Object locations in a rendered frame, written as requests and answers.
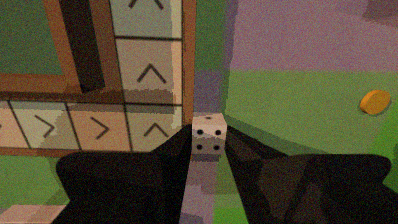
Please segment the beige die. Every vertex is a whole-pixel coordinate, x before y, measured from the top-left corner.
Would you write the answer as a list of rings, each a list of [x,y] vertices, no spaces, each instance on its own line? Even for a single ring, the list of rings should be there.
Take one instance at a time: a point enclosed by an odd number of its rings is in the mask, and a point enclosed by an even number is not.
[[[224,155],[226,132],[222,113],[194,112],[191,154]]]

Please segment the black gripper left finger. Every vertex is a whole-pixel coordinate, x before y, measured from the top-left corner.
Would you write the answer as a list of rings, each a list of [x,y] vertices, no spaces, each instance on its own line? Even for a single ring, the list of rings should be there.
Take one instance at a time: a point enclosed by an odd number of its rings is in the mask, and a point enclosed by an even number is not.
[[[149,153],[80,151],[56,164],[71,202],[78,195],[149,196],[157,224],[178,224],[192,151],[187,124]]]

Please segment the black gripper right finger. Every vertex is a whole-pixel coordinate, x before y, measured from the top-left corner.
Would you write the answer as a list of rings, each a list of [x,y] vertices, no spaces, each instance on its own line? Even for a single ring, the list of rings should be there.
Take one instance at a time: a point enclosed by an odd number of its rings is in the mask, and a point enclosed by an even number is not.
[[[391,160],[378,154],[286,155],[227,125],[225,153],[248,224],[290,224],[312,182],[383,182]]]

